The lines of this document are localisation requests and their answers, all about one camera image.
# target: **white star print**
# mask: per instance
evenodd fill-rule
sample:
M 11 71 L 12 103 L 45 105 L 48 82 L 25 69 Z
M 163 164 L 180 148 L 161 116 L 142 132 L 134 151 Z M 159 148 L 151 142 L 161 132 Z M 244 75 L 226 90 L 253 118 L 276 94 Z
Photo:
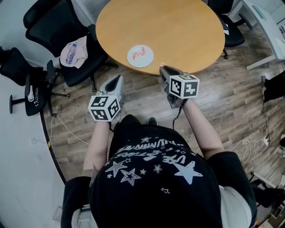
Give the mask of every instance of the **white star print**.
M 144 169 L 141 170 L 141 174 L 144 174 L 146 173 L 147 171 L 145 171 Z
M 159 153 L 161 153 L 161 151 L 153 151 L 152 153 L 155 153 L 155 154 L 159 154 Z
M 121 183 L 124 182 L 124 181 L 127 181 L 127 182 L 129 182 L 133 186 L 134 185 L 134 180 L 141 179 L 140 176 L 134 174 L 135 168 L 132 169 L 130 172 L 127 172 L 125 170 L 121 170 L 121 172 L 124 174 L 124 177 L 122 178 Z
M 142 141 L 142 143 L 143 143 L 143 142 L 147 142 L 147 143 L 148 143 L 148 140 L 149 140 L 149 139 L 151 139 L 151 137 L 150 137 L 150 138 L 149 138 L 149 137 L 145 137 L 145 138 L 142 138 L 141 141 Z
M 168 191 L 168 189 L 164 189 L 163 187 L 161 188 L 161 191 L 163 191 L 164 193 L 170 194 L 170 192 Z
M 107 169 L 105 172 L 113 171 L 114 177 L 116 177 L 116 175 L 120 169 L 128 168 L 128 166 L 123 165 L 123 162 L 124 161 L 122 161 L 120 163 L 113 162 L 113 166 L 110 167 L 109 169 Z
M 160 165 L 155 165 L 155 169 L 153 171 L 159 173 L 160 171 L 162 171 L 162 168 L 160 168 Z
M 182 166 L 177 163 L 174 163 L 175 167 L 179 170 L 179 172 L 175 173 L 175 176 L 183 176 L 185 180 L 188 182 L 188 184 L 192 184 L 193 177 L 198 176 L 201 177 L 203 176 L 202 174 L 194 171 L 194 166 L 195 166 L 195 161 L 191 161 L 187 166 Z

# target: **black t-shirt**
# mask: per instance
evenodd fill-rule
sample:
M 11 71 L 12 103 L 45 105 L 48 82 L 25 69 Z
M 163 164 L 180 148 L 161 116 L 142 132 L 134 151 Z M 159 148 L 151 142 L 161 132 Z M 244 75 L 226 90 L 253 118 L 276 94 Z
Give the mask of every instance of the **black t-shirt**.
M 88 203 L 100 228 L 247 228 L 255 222 L 253 191 L 233 152 L 204 161 L 177 132 L 142 126 L 110 153 L 90 188 L 87 177 L 66 183 L 62 227 Z

